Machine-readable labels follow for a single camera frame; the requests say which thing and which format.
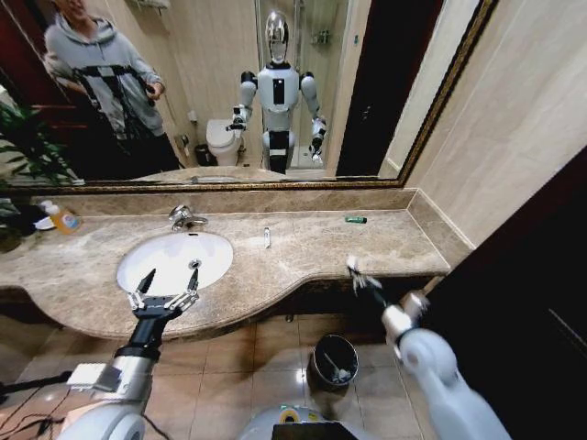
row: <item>sink drain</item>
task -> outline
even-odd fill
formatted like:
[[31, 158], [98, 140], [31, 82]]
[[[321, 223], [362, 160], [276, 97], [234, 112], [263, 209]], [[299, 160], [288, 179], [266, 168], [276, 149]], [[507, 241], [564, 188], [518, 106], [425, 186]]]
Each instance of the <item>sink drain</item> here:
[[193, 259], [192, 261], [187, 263], [187, 267], [190, 268], [190, 270], [197, 269], [200, 266], [202, 266], [202, 261], [200, 261], [199, 259]]

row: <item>dark door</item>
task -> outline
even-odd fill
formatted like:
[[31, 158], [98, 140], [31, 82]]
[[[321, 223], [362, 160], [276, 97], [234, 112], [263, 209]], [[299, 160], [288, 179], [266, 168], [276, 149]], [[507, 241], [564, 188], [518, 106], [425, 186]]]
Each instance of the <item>dark door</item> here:
[[516, 438], [585, 438], [587, 148], [429, 295], [424, 325]]
[[442, 0], [372, 0], [337, 176], [377, 175]]
[[73, 171], [86, 180], [109, 175], [120, 155], [108, 124], [96, 117], [87, 98], [61, 89], [46, 73], [43, 34], [52, 19], [49, 0], [5, 0], [0, 4], [0, 83], [19, 105], [32, 106], [50, 127], [53, 140], [65, 144]]

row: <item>soap bottle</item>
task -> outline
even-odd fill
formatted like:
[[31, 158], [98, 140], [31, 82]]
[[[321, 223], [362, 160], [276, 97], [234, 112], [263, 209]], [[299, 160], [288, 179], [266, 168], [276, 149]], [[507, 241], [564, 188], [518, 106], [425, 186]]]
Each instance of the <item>soap bottle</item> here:
[[43, 210], [47, 213], [55, 227], [63, 234], [71, 234], [82, 225], [82, 219], [70, 213], [67, 209], [60, 208], [51, 200], [41, 202]]

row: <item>trash can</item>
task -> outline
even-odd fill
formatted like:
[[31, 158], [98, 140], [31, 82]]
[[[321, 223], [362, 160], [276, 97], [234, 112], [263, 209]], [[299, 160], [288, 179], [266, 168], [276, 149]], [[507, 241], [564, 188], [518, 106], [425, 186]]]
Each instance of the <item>trash can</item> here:
[[322, 336], [310, 358], [310, 371], [324, 390], [347, 387], [359, 371], [355, 347], [342, 336]]
[[216, 157], [210, 152], [206, 144], [196, 145], [194, 148], [195, 159], [201, 167], [214, 167], [218, 165]]

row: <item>yellow label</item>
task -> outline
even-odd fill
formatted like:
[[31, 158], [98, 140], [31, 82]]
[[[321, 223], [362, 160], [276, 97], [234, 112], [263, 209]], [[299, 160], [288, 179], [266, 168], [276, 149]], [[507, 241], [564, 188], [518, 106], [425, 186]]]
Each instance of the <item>yellow label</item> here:
[[297, 424], [299, 422], [300, 422], [300, 416], [298, 415], [296, 410], [292, 410], [291, 408], [283, 411], [279, 416], [279, 423], [280, 424], [285, 424], [285, 423]]

